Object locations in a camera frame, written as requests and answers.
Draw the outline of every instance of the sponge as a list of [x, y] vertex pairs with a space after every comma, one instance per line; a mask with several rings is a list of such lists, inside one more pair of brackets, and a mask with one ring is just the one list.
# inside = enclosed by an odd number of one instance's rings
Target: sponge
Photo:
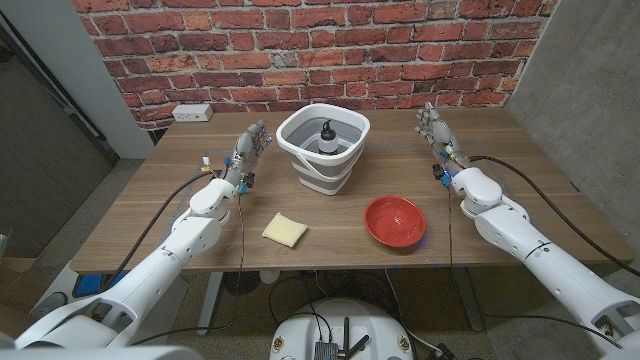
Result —
[[308, 228], [305, 224], [291, 221], [277, 213], [262, 232], [262, 236], [292, 248]]

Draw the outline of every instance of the collapsible bucket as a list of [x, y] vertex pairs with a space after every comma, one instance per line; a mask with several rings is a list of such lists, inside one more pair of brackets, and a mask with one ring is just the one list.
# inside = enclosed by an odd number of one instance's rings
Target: collapsible bucket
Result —
[[[337, 155], [320, 155], [322, 125], [331, 120], [338, 137]], [[335, 195], [349, 179], [364, 150], [369, 120], [338, 106], [313, 104], [296, 111], [276, 132], [278, 145], [291, 157], [300, 182], [313, 190]]]

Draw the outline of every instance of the electrical outlet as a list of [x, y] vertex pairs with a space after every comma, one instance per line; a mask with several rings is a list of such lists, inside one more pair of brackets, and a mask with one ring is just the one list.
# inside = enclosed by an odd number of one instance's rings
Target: electrical outlet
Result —
[[209, 121], [213, 110], [209, 104], [178, 105], [173, 110], [177, 122]]

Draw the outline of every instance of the red plate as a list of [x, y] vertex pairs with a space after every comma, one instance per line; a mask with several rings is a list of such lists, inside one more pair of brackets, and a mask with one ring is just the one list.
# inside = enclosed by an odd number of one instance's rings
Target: red plate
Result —
[[375, 198], [364, 210], [367, 230], [385, 245], [411, 246], [424, 235], [427, 223], [424, 214], [411, 201], [394, 195]]

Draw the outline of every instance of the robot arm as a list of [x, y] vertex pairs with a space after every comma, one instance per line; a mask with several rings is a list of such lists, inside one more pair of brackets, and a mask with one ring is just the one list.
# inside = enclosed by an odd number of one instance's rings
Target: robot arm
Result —
[[226, 170], [196, 193], [171, 235], [111, 289], [58, 308], [25, 331], [17, 349], [124, 347], [182, 269], [210, 249], [229, 220], [236, 198], [253, 186], [251, 172], [271, 142], [260, 120], [240, 135]]
[[[427, 139], [436, 157], [444, 160], [443, 175], [451, 179], [456, 194], [464, 196], [460, 208], [474, 220], [480, 235], [520, 260], [580, 324], [623, 348], [640, 348], [640, 299], [606, 283], [531, 225], [525, 209], [504, 196], [498, 183], [467, 165], [455, 137], [431, 104], [418, 112], [418, 119], [424, 126], [416, 128], [418, 134]], [[602, 354], [619, 351], [588, 334]]]

